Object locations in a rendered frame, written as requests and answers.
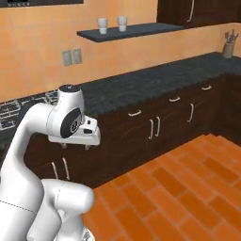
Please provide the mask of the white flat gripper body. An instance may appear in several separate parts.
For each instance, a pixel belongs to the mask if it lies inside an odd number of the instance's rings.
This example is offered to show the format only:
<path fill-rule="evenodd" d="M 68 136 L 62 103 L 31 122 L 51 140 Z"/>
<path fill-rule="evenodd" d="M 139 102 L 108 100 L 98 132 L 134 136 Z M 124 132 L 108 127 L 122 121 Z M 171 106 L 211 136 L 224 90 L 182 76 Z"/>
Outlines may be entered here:
<path fill-rule="evenodd" d="M 67 138 L 48 136 L 48 139 L 55 143 L 98 146 L 101 141 L 101 134 L 99 127 L 96 127 L 96 129 L 91 134 L 85 134 L 83 129 L 79 129 L 76 133 Z"/>

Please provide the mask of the black stove with grey grates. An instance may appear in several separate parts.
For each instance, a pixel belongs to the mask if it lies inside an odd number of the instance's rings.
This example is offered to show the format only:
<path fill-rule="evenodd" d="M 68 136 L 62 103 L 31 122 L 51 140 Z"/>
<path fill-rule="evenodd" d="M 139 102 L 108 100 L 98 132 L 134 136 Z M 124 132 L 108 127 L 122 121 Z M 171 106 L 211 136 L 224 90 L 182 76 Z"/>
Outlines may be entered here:
<path fill-rule="evenodd" d="M 10 100 L 0 103 L 0 149 L 4 150 L 8 145 L 8 141 L 14 131 L 16 121 L 18 119 L 21 108 L 26 103 L 31 101 L 42 102 L 46 104 L 56 105 L 57 91 L 39 93 L 32 96 L 23 97 L 20 99 Z"/>

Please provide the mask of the dark wood cupboard door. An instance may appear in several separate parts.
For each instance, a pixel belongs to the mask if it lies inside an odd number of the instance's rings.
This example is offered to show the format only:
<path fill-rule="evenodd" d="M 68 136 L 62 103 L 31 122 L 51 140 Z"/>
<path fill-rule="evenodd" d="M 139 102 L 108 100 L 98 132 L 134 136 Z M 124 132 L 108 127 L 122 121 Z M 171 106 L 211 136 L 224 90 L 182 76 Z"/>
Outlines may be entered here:
<path fill-rule="evenodd" d="M 86 149 L 84 145 L 68 144 L 62 150 L 62 156 L 66 160 L 70 181 L 90 186 L 92 172 L 97 167 L 97 159 L 101 155 L 98 146 Z"/>
<path fill-rule="evenodd" d="M 46 136 L 35 135 L 30 138 L 24 161 L 40 179 L 55 179 L 51 162 L 55 162 L 57 169 L 59 157 L 58 147 L 55 143 L 50 142 Z"/>
<path fill-rule="evenodd" d="M 151 133 L 147 118 L 134 120 L 99 119 L 102 159 L 99 182 L 103 185 L 136 168 L 146 159 L 146 142 Z"/>
<path fill-rule="evenodd" d="M 153 143 L 154 157 L 164 153 L 186 128 L 189 113 L 190 108 L 187 104 L 172 105 L 160 112 L 157 117 L 159 130 Z"/>
<path fill-rule="evenodd" d="M 210 132 L 217 113 L 218 97 L 214 95 L 209 99 L 193 99 L 191 103 L 194 104 L 194 113 L 192 122 L 188 122 L 186 127 L 188 140 Z"/>

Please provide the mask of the dark wood drawer front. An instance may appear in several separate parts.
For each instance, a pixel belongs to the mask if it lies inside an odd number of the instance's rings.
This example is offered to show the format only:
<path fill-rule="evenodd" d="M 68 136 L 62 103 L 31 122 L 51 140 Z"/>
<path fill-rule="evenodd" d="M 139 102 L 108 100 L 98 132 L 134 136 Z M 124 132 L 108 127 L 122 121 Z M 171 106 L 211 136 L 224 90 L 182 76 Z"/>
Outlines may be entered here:
<path fill-rule="evenodd" d="M 177 96 L 179 96 L 181 100 L 174 103 L 169 101 L 169 99 L 175 99 Z M 161 110 L 166 110 L 186 105 L 191 99 L 192 97 L 190 91 L 181 88 L 162 94 L 156 99 L 156 103 Z"/>
<path fill-rule="evenodd" d="M 150 109 L 150 103 L 148 101 L 139 102 L 137 104 L 129 104 L 120 109 L 113 110 L 103 114 L 98 118 L 98 124 L 101 130 L 112 128 L 115 126 L 121 126 L 122 124 L 128 121 L 133 121 L 144 117 L 149 112 L 149 109 Z M 128 113 L 135 113 L 138 110 L 142 111 L 140 115 L 136 117 L 128 116 Z"/>
<path fill-rule="evenodd" d="M 209 90 L 202 90 L 201 87 L 208 87 L 212 86 Z M 217 78 L 210 78 L 199 82 L 195 86 L 191 88 L 191 97 L 193 99 L 209 99 L 212 98 L 214 95 L 219 93 L 220 83 Z"/>

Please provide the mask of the white cup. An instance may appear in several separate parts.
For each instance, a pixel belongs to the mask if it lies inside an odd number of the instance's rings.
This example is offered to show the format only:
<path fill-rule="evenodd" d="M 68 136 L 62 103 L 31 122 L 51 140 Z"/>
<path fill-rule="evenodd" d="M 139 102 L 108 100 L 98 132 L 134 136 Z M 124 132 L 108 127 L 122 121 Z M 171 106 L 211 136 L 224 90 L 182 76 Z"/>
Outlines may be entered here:
<path fill-rule="evenodd" d="M 128 18 L 126 16 L 118 16 L 117 22 L 119 25 L 119 31 L 124 32 L 127 28 Z"/>
<path fill-rule="evenodd" d="M 108 19 L 107 18 L 99 18 L 98 19 L 99 32 L 102 35 L 105 35 L 107 33 L 107 26 L 108 26 Z"/>

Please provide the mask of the dark range hood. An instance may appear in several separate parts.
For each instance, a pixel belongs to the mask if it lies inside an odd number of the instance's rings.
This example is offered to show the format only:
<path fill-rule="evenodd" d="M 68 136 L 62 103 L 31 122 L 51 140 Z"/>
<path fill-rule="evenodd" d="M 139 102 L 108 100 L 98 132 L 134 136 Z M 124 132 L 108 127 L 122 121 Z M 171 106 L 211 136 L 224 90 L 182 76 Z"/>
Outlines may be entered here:
<path fill-rule="evenodd" d="M 84 4 L 84 0 L 0 0 L 0 8 Z"/>

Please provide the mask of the dark wood corner cupboards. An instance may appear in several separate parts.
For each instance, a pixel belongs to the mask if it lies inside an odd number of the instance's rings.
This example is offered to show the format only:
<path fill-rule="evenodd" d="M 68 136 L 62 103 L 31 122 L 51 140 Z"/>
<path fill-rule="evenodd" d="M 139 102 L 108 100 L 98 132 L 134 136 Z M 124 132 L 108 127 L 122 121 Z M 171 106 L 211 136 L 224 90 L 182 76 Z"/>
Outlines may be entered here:
<path fill-rule="evenodd" d="M 241 76 L 227 74 L 220 103 L 220 133 L 241 146 Z"/>

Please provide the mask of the grey pot with utensils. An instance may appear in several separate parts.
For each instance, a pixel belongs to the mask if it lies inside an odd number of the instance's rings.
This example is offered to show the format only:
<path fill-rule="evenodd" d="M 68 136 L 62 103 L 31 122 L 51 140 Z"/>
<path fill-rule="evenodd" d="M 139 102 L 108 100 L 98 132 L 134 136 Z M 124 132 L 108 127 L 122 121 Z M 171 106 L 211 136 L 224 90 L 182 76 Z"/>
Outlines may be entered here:
<path fill-rule="evenodd" d="M 235 33 L 233 29 L 225 33 L 225 42 L 222 51 L 222 55 L 225 58 L 233 57 L 234 44 L 238 36 L 239 34 Z"/>

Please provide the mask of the grey wall outlet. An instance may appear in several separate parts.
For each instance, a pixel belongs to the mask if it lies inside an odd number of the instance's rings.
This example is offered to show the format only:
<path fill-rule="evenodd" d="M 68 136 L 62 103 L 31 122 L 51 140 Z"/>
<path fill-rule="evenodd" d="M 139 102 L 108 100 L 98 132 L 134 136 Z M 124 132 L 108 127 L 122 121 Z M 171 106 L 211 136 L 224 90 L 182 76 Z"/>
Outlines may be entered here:
<path fill-rule="evenodd" d="M 82 54 L 80 49 L 74 49 L 72 51 L 72 58 L 74 64 L 81 64 L 82 63 Z"/>
<path fill-rule="evenodd" d="M 63 63 L 65 66 L 72 65 L 72 51 L 66 50 L 62 52 Z"/>

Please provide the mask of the dark grey wall shelf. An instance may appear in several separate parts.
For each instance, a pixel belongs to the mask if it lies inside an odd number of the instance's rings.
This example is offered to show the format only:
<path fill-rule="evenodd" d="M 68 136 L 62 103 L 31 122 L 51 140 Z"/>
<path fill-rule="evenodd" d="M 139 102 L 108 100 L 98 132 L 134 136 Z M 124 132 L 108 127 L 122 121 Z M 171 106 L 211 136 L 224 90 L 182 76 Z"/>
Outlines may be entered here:
<path fill-rule="evenodd" d="M 168 33 L 183 29 L 184 27 L 180 25 L 164 23 L 147 23 L 128 25 L 124 32 L 120 32 L 117 27 L 111 27 L 107 29 L 107 32 L 104 35 L 102 35 L 98 29 L 77 31 L 76 34 L 79 37 L 92 40 L 94 42 L 104 42 L 155 35 L 160 33 Z"/>

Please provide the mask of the dark wood wall cupboard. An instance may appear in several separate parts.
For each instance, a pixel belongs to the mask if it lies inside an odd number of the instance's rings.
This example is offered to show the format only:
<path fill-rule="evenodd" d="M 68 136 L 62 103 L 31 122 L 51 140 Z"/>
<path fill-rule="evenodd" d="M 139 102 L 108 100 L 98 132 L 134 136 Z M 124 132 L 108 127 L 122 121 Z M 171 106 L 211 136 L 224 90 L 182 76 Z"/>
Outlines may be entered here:
<path fill-rule="evenodd" d="M 241 0 L 158 0 L 156 21 L 185 28 L 241 23 Z"/>

